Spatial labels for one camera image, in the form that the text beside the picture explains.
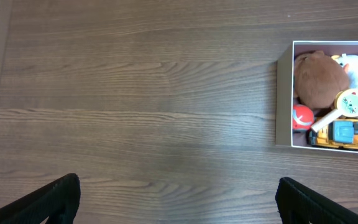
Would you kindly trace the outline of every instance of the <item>toy truck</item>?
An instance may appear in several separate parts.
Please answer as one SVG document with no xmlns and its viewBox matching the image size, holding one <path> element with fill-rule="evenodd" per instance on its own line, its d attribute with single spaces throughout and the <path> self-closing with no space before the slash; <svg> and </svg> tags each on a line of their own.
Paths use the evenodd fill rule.
<svg viewBox="0 0 358 224">
<path fill-rule="evenodd" d="M 312 146 L 358 150 L 358 119 L 336 119 L 317 133 L 309 132 Z"/>
</svg>

